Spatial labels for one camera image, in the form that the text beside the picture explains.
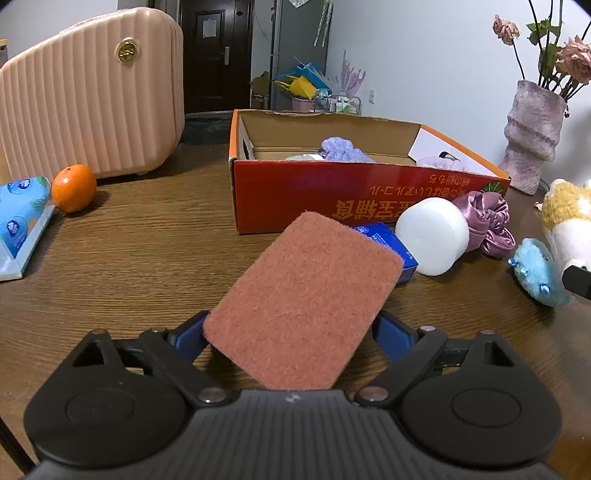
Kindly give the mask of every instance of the gold emblem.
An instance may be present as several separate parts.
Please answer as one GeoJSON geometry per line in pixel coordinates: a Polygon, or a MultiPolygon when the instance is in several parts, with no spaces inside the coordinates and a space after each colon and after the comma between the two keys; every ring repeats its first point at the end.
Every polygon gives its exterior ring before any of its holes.
{"type": "Polygon", "coordinates": [[[139,47],[133,38],[126,38],[117,46],[117,57],[122,63],[129,63],[138,56],[139,47]]]}

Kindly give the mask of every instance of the wet wipes package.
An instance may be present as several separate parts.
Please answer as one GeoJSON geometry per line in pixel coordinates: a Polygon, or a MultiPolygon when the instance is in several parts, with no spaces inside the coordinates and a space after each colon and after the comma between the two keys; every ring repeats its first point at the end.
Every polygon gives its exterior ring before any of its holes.
{"type": "Polygon", "coordinates": [[[413,276],[414,271],[418,267],[418,262],[414,259],[404,244],[394,235],[393,231],[384,223],[374,223],[372,225],[364,225],[355,227],[354,230],[370,237],[379,244],[385,245],[394,250],[404,262],[402,274],[398,279],[397,285],[404,285],[408,283],[410,277],[413,276]]]}
{"type": "Polygon", "coordinates": [[[55,206],[45,177],[0,187],[0,281],[22,278],[55,206]]]}

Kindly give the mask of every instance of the blue plush toy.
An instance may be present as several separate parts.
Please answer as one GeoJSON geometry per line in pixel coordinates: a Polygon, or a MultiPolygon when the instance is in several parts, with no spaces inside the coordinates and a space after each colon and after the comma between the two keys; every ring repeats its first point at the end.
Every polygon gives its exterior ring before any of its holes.
{"type": "Polygon", "coordinates": [[[515,256],[509,259],[509,265],[524,290],[540,303],[558,307],[572,300],[562,285],[552,255],[539,240],[524,238],[515,256]]]}

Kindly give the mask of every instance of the table surface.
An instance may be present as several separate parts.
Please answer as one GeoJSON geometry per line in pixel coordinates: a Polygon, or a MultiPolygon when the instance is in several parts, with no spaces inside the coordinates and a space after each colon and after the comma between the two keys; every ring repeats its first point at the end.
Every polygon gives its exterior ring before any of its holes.
{"type": "MultiPolygon", "coordinates": [[[[22,280],[0,284],[0,414],[30,447],[24,409],[87,333],[114,338],[174,327],[211,309],[277,237],[239,236],[232,210],[227,146],[180,145],[144,177],[102,182],[81,215],[55,215],[22,280]]],[[[519,242],[543,238],[534,199],[507,194],[519,242]]],[[[566,478],[591,472],[591,308],[551,309],[531,300],[505,261],[466,254],[440,277],[416,274],[385,309],[412,327],[436,325],[471,338],[494,329],[511,341],[560,403],[564,427],[550,464],[566,478]]],[[[197,360],[232,389],[257,383],[209,348],[197,360]]],[[[387,365],[366,338],[337,387],[354,391],[387,365]]],[[[0,451],[0,478],[19,472],[0,451]]]]}

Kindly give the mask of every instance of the orange fruit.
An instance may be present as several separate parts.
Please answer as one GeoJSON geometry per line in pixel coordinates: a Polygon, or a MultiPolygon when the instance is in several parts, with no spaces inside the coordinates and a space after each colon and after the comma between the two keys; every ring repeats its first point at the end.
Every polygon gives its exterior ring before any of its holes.
{"type": "Polygon", "coordinates": [[[51,198],[64,213],[79,212],[96,195],[96,177],[86,165],[72,165],[59,172],[51,185],[51,198]]]}

